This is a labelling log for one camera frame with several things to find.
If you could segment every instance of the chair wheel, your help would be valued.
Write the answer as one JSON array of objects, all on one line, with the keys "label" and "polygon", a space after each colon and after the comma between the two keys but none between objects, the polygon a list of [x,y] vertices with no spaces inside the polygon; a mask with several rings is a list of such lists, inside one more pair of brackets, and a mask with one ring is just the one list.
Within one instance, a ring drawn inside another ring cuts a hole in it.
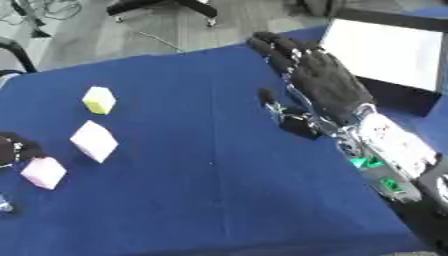
[{"label": "chair wheel", "polygon": [[116,23],[122,23],[123,22],[123,18],[121,16],[115,16],[115,22]]},{"label": "chair wheel", "polygon": [[216,26],[216,23],[217,23],[216,18],[207,19],[207,27],[209,28]]}]

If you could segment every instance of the foam block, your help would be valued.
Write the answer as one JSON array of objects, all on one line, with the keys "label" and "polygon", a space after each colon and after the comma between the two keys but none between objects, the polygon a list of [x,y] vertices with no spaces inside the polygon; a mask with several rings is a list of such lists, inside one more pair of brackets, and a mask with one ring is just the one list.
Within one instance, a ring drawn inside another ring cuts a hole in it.
[{"label": "foam block", "polygon": [[66,173],[56,159],[46,157],[31,160],[21,175],[38,187],[53,190]]},{"label": "foam block", "polygon": [[103,163],[118,146],[118,142],[106,128],[90,120],[70,140],[98,163]]},{"label": "foam block", "polygon": [[112,92],[105,87],[93,86],[82,99],[90,112],[107,115],[114,107],[116,100]]}]

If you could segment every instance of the black cable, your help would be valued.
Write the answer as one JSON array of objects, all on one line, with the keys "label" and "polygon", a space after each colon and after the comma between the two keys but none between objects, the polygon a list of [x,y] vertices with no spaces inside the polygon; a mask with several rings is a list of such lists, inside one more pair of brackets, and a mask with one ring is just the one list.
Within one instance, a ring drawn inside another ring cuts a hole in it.
[{"label": "black cable", "polygon": [[[48,19],[63,21],[63,20],[68,20],[68,19],[75,17],[83,9],[83,6],[79,2],[79,0],[59,0],[59,2],[72,2],[72,3],[69,3],[64,7],[53,11],[53,10],[51,10],[51,5],[53,5],[55,3],[55,1],[56,0],[43,0],[43,3],[44,3],[43,6],[34,8],[34,11],[37,12],[39,9],[43,9],[44,10],[44,13],[42,15],[43,17],[48,18]],[[35,4],[36,2],[40,2],[40,1],[39,0],[30,1],[30,4]],[[70,15],[65,16],[65,17],[55,17],[55,15],[60,15],[62,12],[65,12],[70,9],[74,9],[73,13],[71,13]],[[14,14],[14,11],[11,11],[10,13],[0,17],[0,22],[7,23],[11,26],[17,26],[17,25],[22,24],[25,21],[25,19],[22,19],[20,22],[17,22],[17,23],[8,21],[7,18],[12,16],[13,14]]]},{"label": "black cable", "polygon": [[[51,11],[50,7],[54,2],[55,2],[55,0],[44,0],[44,11],[45,12],[44,12],[43,16],[45,18],[53,19],[53,20],[68,20],[68,19],[71,19],[71,18],[75,17],[76,15],[78,15],[82,11],[82,8],[83,8],[82,4],[78,0],[60,0],[60,2],[73,2],[73,3],[62,7],[59,10]],[[50,16],[50,15],[59,15],[60,13],[65,12],[66,10],[70,10],[70,9],[74,9],[75,11],[66,17],[59,18],[59,17]]]}]

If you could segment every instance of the cable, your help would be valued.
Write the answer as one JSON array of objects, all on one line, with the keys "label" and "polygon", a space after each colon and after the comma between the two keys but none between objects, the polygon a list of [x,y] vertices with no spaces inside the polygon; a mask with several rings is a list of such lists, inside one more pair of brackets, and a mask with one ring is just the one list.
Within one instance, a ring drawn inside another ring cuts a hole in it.
[{"label": "cable", "polygon": [[[43,9],[42,16],[45,18],[53,19],[53,20],[68,20],[68,19],[71,19],[71,18],[75,17],[76,15],[78,15],[83,9],[83,6],[79,0],[59,0],[59,2],[72,2],[72,3],[69,3],[64,7],[53,11],[53,10],[51,10],[51,6],[56,1],[57,0],[43,0],[43,5],[40,7],[34,8],[34,11],[38,12],[39,9]],[[36,4],[37,2],[39,2],[39,0],[30,1],[30,4]],[[67,15],[65,17],[55,17],[55,15],[60,15],[62,12],[66,12],[67,10],[70,10],[70,9],[74,9],[73,13],[71,13],[70,15]],[[7,23],[11,26],[17,26],[17,25],[22,24],[25,21],[25,19],[22,19],[20,22],[17,22],[17,23],[8,21],[7,18],[12,16],[13,14],[14,14],[14,11],[11,10],[8,14],[0,17],[0,22]]]},{"label": "cable", "polygon": [[171,43],[169,43],[169,42],[167,42],[167,41],[161,39],[161,38],[158,37],[158,36],[150,35],[150,34],[146,34],[145,32],[141,32],[141,31],[136,31],[136,30],[134,30],[134,29],[132,29],[132,28],[131,28],[131,30],[133,30],[134,32],[136,32],[136,33],[138,33],[138,34],[144,35],[144,36],[146,36],[146,37],[150,37],[150,38],[156,39],[156,40],[158,40],[158,41],[160,41],[160,42],[162,42],[162,43],[164,43],[164,44],[166,44],[166,45],[172,47],[173,49],[175,49],[175,50],[178,51],[178,52],[185,52],[184,50],[180,49],[179,47],[177,47],[177,46],[175,46],[175,45],[173,45],[173,44],[171,44]]},{"label": "cable", "polygon": [[[44,17],[45,18],[49,18],[49,19],[53,19],[53,20],[68,20],[71,19],[73,17],[75,17],[76,15],[78,15],[81,11],[82,11],[82,4],[78,1],[78,0],[59,0],[59,2],[73,2],[71,4],[68,4],[67,6],[64,6],[62,8],[60,8],[59,10],[56,11],[51,11],[50,7],[51,5],[55,2],[55,0],[44,0]],[[50,16],[50,15],[59,15],[62,12],[65,12],[66,10],[70,10],[70,9],[74,9],[75,11],[63,18],[59,18],[59,17],[54,17],[54,16]]]}]

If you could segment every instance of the blue tablecloth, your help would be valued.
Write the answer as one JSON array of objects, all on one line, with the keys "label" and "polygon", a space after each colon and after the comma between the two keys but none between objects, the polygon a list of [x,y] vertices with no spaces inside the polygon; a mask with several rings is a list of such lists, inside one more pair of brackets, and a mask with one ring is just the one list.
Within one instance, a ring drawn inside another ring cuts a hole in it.
[{"label": "blue tablecloth", "polygon": [[[436,12],[448,14],[429,15]],[[291,35],[318,39],[324,30]],[[83,106],[93,85],[117,97],[110,115]],[[0,130],[39,141],[68,175],[46,191],[20,177],[20,167],[0,173],[0,192],[22,211],[0,218],[1,255],[365,256],[425,249],[330,139],[310,142],[275,127],[256,90],[274,88],[281,97],[282,85],[244,45],[14,78],[0,92]],[[447,104],[443,99],[437,111],[447,112]],[[439,112],[415,128],[431,141],[447,126]],[[69,141],[87,120],[120,143],[104,164]]]}]

